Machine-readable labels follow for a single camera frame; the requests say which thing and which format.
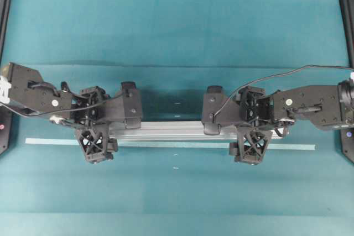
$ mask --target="metal bar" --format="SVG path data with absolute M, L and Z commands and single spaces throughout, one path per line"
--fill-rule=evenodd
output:
M 25 144 L 31 145 L 69 145 L 78 146 L 76 139 L 26 138 Z M 124 148 L 194 148 L 228 149 L 228 143 L 208 143 L 198 141 L 119 141 Z M 270 144 L 268 149 L 275 150 L 315 150 L 314 144 Z
M 0 63 L 5 42 L 10 1 L 11 0 L 0 0 Z M 12 112 L 3 106 L 0 106 L 0 155 L 8 148 L 11 125 Z
M 221 129 L 220 135 L 205 135 L 200 121 L 142 122 L 141 128 L 124 130 L 121 124 L 110 125 L 110 137 L 122 141 L 163 141 L 163 140 L 235 140 L 236 127 Z M 273 131 L 273 139 L 279 139 Z

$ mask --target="silver bar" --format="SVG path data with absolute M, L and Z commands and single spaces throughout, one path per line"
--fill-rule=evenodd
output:
M 163 140 L 235 140 L 235 126 L 221 129 L 220 135 L 205 135 L 200 121 L 142 122 L 139 129 L 124 130 L 119 123 L 110 125 L 110 137 L 122 141 L 163 141 Z M 273 131 L 273 139 L 279 139 Z

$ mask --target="mounting plate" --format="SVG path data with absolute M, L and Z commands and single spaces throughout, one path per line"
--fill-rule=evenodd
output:
M 11 124 L 12 112 L 0 106 L 0 155 L 8 148 Z
M 342 152 L 354 163 L 354 128 L 341 130 Z

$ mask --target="teal surface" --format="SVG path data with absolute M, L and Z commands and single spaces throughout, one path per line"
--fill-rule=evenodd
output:
M 114 93 L 134 80 L 144 120 L 191 120 L 208 85 L 231 92 L 304 64 L 347 65 L 348 57 L 338 0 L 12 0 L 2 64 L 9 61 L 73 91 Z M 271 93 L 347 77 L 307 70 L 259 86 Z M 315 151 L 270 150 L 256 167 L 221 149 L 124 147 L 113 161 L 89 165 L 78 147 L 24 143 L 73 139 L 71 129 L 16 117 L 12 132 L 0 157 L 1 235 L 354 231 L 354 166 L 338 133 L 306 122 L 275 143 Z

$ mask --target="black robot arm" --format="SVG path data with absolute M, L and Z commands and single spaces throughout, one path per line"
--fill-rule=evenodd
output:
M 204 133 L 218 135 L 235 125 L 238 141 L 230 144 L 236 162 L 259 164 L 274 130 L 285 137 L 297 119 L 308 120 L 321 130 L 354 127 L 354 83 L 311 85 L 266 95 L 264 89 L 244 86 L 227 97 L 222 87 L 210 86 L 204 94 Z

